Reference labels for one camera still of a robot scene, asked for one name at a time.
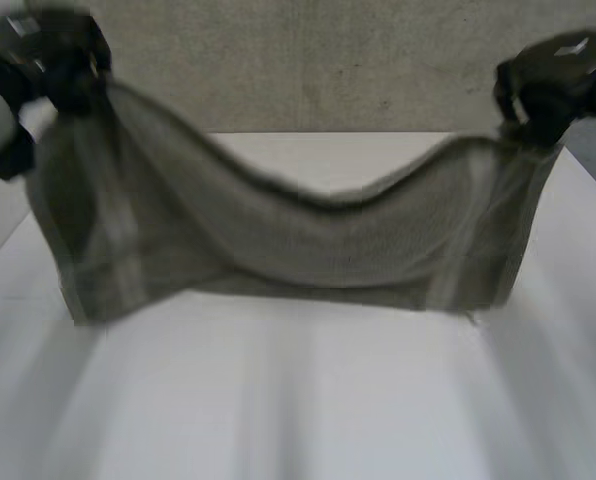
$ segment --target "cloth fold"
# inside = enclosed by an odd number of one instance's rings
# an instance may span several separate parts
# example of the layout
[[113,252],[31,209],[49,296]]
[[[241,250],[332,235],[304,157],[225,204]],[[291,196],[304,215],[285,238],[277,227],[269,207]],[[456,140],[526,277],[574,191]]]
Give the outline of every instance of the cloth fold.
[[509,296],[559,148],[456,137],[355,191],[317,194],[234,158],[111,82],[59,116],[27,177],[78,323],[185,288],[469,312]]

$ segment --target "gray wall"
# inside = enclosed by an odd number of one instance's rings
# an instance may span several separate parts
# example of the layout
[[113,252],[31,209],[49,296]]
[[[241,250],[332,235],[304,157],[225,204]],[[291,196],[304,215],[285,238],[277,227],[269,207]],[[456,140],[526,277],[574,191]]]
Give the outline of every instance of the gray wall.
[[78,0],[121,78],[207,130],[491,128],[497,63],[596,0]]

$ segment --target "robotic arm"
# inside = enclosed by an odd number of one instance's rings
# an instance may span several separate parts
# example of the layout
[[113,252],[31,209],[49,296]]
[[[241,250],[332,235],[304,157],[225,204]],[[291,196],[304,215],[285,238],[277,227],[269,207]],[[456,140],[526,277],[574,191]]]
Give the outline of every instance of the robotic arm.
[[[33,168],[22,105],[48,97],[60,112],[86,114],[87,92],[103,88],[111,53],[88,13],[43,9],[0,18],[0,178]],[[503,135],[553,146],[573,121],[596,116],[596,32],[559,35],[498,66],[494,95]],[[519,115],[524,111],[524,119]]]
[[22,106],[48,97],[60,112],[86,114],[87,92],[102,85],[111,52],[83,12],[44,9],[0,18],[0,178],[33,168],[33,139],[20,125]]

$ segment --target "towel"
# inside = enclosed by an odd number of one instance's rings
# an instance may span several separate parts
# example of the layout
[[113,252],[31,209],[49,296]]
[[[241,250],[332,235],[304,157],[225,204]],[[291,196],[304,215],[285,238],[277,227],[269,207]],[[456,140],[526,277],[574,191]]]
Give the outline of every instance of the towel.
[[183,289],[413,310],[503,304],[559,153],[458,136],[360,189],[310,191],[253,168],[109,81],[61,114],[27,177],[74,320]]

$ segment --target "white surface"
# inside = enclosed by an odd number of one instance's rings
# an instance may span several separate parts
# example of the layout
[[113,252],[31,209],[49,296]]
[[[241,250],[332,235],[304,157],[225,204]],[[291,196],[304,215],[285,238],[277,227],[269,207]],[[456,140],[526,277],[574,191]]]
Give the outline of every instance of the white surface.
[[[441,137],[220,136],[316,189]],[[28,217],[0,251],[0,480],[596,478],[596,184],[567,152],[478,320],[184,292],[74,328]]]

